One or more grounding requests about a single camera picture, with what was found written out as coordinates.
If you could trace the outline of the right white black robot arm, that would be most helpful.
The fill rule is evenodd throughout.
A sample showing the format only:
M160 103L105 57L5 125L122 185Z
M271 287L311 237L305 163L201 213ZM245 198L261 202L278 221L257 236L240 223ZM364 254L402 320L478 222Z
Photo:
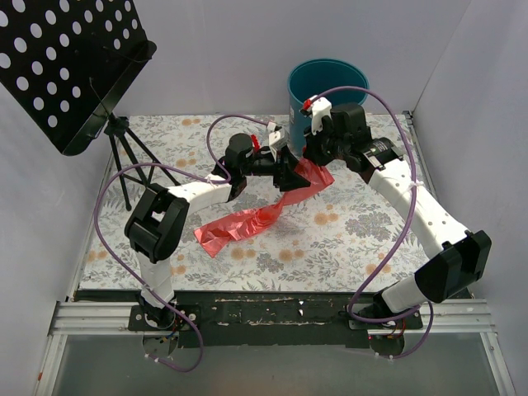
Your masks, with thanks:
M311 118L304 131L304 158L319 166L342 160L404 218L403 229L414 233L428 258L413 275L352 313L355 320L391 328L418 305L441 303L482 277L490 237L483 230L471 232L418 183L409 154L390 139L373 138L360 105L332 106L322 97L307 100L301 111Z

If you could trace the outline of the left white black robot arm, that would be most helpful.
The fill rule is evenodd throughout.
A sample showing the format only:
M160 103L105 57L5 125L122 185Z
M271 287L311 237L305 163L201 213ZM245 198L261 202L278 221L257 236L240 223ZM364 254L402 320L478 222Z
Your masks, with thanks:
M288 148L285 136L271 132L270 139L268 146L256 149L250 135L235 134L220 164L205 181L147 187L125 226L125 236L137 253L140 274L146 282L140 304L148 325L165 330L175 322L176 311L167 304L174 298L170 256L189 215L234 200L247 186L248 176L270 176L281 192L311 186L309 179L296 171L299 159Z

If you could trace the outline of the red plastic trash bag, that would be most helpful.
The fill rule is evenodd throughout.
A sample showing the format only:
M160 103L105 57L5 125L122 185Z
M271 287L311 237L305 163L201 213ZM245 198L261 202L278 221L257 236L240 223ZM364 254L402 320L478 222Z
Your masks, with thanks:
M295 171L311 182L309 187L287 191L275 204L229 214L196 229L194 235L205 252L215 257L229 243L263 233L276 223L286 206L308 200L334 183L325 167L316 166L307 159L301 159Z

